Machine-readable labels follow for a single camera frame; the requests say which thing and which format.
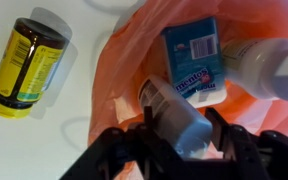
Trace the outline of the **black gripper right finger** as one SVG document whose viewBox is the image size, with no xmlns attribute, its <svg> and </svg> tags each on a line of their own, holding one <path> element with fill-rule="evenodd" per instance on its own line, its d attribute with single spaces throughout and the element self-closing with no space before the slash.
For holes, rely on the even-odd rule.
<svg viewBox="0 0 288 180">
<path fill-rule="evenodd" d="M 213 125 L 211 142 L 223 153 L 211 161 L 212 180 L 288 180 L 288 136 L 275 130 L 254 135 L 214 108 L 207 108 L 205 117 Z"/>
</svg>

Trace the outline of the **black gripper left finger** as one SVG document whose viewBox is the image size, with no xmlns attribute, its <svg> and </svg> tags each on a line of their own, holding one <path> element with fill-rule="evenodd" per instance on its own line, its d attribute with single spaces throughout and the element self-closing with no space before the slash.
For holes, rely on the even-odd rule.
<svg viewBox="0 0 288 180">
<path fill-rule="evenodd" d="M 113 180 L 127 163 L 135 162 L 145 180 L 175 180 L 181 162 L 173 148 L 150 127 L 153 112 L 144 108 L 144 122 L 129 128 L 108 128 L 90 145 L 60 180 Z"/>
</svg>

